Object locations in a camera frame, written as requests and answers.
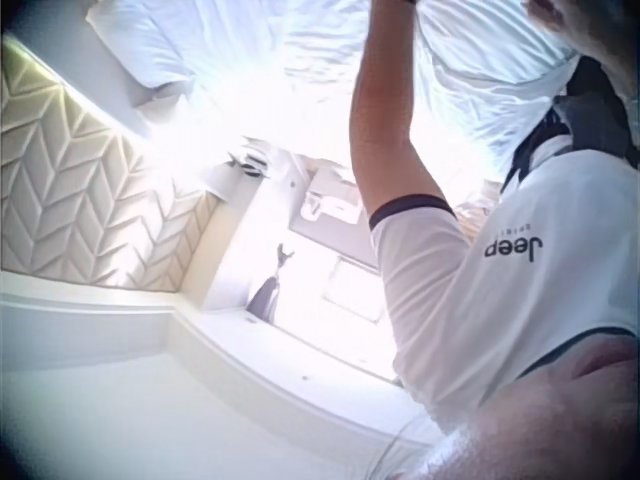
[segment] white t-shirt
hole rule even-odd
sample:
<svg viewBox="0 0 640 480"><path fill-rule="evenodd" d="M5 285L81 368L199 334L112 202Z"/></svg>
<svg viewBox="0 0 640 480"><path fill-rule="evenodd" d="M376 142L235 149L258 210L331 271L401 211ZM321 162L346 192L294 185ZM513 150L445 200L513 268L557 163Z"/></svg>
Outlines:
<svg viewBox="0 0 640 480"><path fill-rule="evenodd" d="M543 147L473 245L443 208L403 210L399 199L374 215L394 366L445 431L577 335L638 334L638 172L601 152Z"/></svg>

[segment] window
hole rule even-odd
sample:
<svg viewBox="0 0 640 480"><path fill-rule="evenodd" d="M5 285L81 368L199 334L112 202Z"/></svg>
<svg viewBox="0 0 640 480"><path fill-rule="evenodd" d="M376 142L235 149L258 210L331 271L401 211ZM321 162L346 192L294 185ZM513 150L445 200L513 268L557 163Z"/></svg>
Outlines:
<svg viewBox="0 0 640 480"><path fill-rule="evenodd" d="M374 324L385 313L380 277L344 258L338 258L322 298Z"/></svg>

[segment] jeep logo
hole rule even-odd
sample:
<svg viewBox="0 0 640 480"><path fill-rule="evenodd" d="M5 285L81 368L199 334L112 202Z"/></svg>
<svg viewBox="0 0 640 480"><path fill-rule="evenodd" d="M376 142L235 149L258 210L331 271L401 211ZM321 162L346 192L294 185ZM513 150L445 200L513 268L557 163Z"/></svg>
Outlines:
<svg viewBox="0 0 640 480"><path fill-rule="evenodd" d="M487 247L484 251L484 256L489 258L494 257L497 254L509 256L512 253L522 254L529 252L529 261L533 263L535 259L536 246L538 248L542 248L544 246L542 240L538 237L533 237L530 240L527 240L526 238L518 238L515 242L512 242L511 240L496 240Z"/></svg>

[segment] skin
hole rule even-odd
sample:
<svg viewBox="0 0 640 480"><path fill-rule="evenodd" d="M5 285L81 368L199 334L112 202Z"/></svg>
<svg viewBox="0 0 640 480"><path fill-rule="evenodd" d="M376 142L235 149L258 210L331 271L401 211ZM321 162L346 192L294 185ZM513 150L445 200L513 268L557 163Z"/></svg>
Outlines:
<svg viewBox="0 0 640 480"><path fill-rule="evenodd" d="M605 1L530 0L526 8L612 72L632 106L636 26L608 18ZM414 9L401 0L372 1L350 124L353 169L369 213L404 195L443 196L409 140ZM390 478L640 478L637 347L631 338L589 337L496 394L418 470Z"/></svg>
<svg viewBox="0 0 640 480"><path fill-rule="evenodd" d="M392 478L626 478L638 466L637 413L637 342L593 336L505 388L418 471Z"/></svg>

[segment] sleeve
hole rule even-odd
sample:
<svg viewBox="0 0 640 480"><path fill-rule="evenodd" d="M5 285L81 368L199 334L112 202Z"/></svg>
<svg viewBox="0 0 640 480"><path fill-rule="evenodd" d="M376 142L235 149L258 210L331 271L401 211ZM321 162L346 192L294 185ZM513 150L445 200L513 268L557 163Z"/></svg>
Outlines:
<svg viewBox="0 0 640 480"><path fill-rule="evenodd" d="M431 195L393 200L371 216L370 226L401 357L445 297L470 244L453 210Z"/></svg>

